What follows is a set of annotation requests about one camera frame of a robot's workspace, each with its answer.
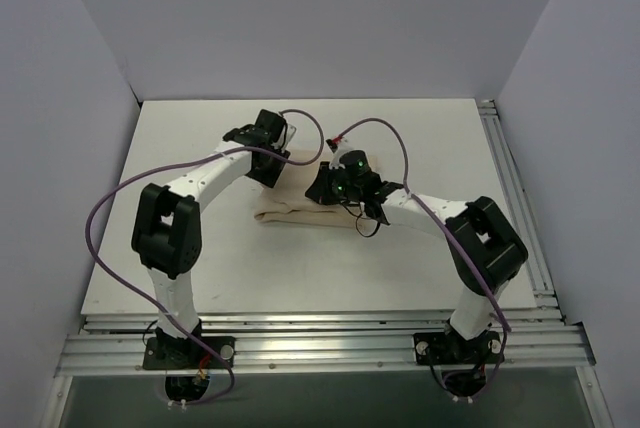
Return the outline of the beige cloth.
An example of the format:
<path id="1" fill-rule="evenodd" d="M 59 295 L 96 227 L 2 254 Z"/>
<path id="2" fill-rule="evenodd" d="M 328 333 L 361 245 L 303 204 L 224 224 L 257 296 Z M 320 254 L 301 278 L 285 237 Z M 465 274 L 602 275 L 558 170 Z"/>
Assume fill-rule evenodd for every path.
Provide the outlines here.
<path id="1" fill-rule="evenodd" d="M 258 223 L 294 223 L 313 226 L 355 228 L 355 217 L 339 205 L 319 205 L 305 197 L 322 161 L 332 156 L 324 152 L 313 164 L 286 164 L 275 186 L 264 188 L 255 202 L 253 217 Z"/>

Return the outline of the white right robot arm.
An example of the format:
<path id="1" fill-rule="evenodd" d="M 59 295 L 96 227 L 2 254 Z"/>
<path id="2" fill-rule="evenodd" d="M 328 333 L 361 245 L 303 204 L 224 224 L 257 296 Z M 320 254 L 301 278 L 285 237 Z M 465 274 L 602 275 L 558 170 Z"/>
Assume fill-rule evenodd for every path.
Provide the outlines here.
<path id="1" fill-rule="evenodd" d="M 362 150 L 322 162 L 305 197 L 325 206 L 357 205 L 380 225 L 402 226 L 442 235 L 464 285 L 444 336 L 444 348 L 455 360 L 469 359 L 480 348 L 506 286 L 529 253 L 496 202 L 486 196 L 450 201 L 410 192 L 373 171 Z"/>

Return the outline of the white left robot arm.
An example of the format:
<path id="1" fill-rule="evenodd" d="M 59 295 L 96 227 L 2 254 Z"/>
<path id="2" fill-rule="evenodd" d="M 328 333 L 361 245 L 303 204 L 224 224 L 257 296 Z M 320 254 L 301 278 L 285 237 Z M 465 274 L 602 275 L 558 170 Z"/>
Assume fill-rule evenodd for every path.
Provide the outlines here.
<path id="1" fill-rule="evenodd" d="M 194 365 L 202 353 L 191 279 L 203 246 L 202 212 L 239 178 L 274 187 L 295 133 L 282 115 L 262 110 L 254 123 L 223 136 L 213 160 L 165 185 L 150 183 L 142 190 L 132 249 L 148 270 L 155 300 L 165 309 L 159 313 L 158 343 L 166 345 L 166 356 L 177 366 Z"/>

